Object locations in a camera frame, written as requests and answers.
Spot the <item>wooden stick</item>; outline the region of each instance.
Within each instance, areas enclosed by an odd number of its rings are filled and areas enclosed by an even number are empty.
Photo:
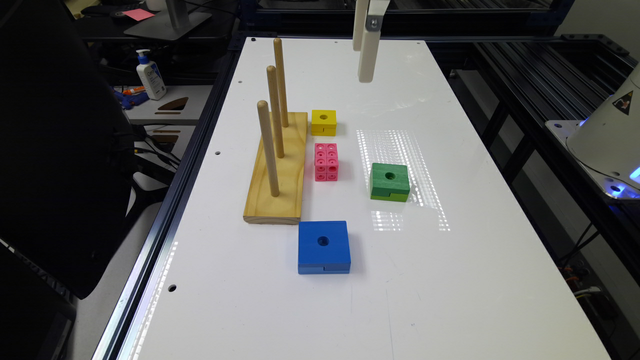
[[[272,65],[267,66],[267,80],[269,81],[269,98],[271,100],[276,156],[282,159],[284,157],[284,143],[282,141],[282,124],[280,123],[280,106],[278,106],[278,80],[276,79],[276,68]]]
[[[273,40],[273,49],[276,53],[276,71],[278,73],[278,95],[280,96],[280,117],[282,127],[289,126],[289,110],[287,109],[287,87],[284,82],[284,56],[282,54],[282,40]]]
[[[273,138],[271,137],[271,121],[269,120],[269,105],[266,101],[258,101],[258,118],[260,119],[260,129],[262,130],[262,144],[264,146],[264,157],[267,161],[267,173],[269,173],[269,186],[271,196],[280,195],[278,187],[278,170],[276,169],[276,157],[273,154]]]

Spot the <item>white table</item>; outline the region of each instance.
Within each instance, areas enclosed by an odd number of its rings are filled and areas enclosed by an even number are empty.
[[[348,40],[283,44],[289,111],[337,110],[302,217],[347,221],[351,273],[298,275],[297,226],[242,220],[274,63],[248,39],[132,358],[609,358],[424,42],[381,42],[371,84]],[[369,199],[372,162],[409,166],[408,203]]]

